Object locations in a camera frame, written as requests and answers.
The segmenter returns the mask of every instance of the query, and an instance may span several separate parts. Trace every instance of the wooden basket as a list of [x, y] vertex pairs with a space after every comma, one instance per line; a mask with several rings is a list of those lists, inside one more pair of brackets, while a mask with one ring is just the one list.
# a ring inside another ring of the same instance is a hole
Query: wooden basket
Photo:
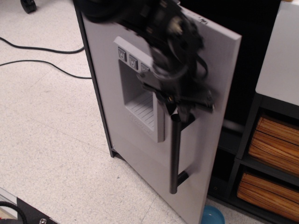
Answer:
[[238, 198], [258, 207], [299, 222], [299, 192], [244, 173]]
[[251, 140], [249, 155], [299, 175], [299, 131], [261, 117]]

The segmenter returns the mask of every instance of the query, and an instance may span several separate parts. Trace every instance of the gray refrigerator door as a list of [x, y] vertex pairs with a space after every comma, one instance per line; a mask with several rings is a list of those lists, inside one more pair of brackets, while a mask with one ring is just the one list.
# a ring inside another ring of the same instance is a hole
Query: gray refrigerator door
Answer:
[[169, 190], [170, 117], [136, 77], [152, 69], [147, 43], [119, 24], [83, 21], [113, 147], [187, 223], [199, 224], [241, 37], [183, 10], [204, 38], [199, 55], [209, 67], [206, 84], [215, 111], [193, 110], [196, 120], [182, 131], [179, 173], [185, 170], [190, 177], [174, 195]]

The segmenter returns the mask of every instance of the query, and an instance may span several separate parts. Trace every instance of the dispenser button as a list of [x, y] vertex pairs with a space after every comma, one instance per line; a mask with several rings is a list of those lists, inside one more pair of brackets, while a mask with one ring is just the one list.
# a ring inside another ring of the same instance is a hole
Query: dispenser button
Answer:
[[118, 48], [118, 55], [121, 60], [123, 60], [124, 62], [127, 61], [127, 53], [123, 49]]
[[141, 63], [141, 72], [148, 72], [148, 71], [150, 71], [150, 69], [146, 65]]
[[130, 61], [131, 67], [138, 70], [138, 61], [137, 61], [137, 59], [130, 55], [129, 56], [129, 61]]

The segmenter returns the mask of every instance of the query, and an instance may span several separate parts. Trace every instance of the screw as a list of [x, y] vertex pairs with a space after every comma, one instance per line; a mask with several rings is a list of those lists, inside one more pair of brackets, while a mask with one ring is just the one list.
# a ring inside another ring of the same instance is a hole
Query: screw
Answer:
[[47, 220], [45, 218], [42, 218], [39, 220], [39, 224], [47, 224]]

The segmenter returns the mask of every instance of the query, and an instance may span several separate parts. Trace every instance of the door handle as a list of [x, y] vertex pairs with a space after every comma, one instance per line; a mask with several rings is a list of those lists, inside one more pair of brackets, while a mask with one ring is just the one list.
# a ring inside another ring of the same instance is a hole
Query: door handle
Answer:
[[170, 167], [170, 193], [176, 194], [178, 186], [188, 179], [189, 175], [186, 171], [178, 174], [179, 151], [181, 143], [181, 132], [188, 127], [195, 117], [190, 115], [189, 121], [183, 123], [178, 114], [171, 115], [171, 167]]

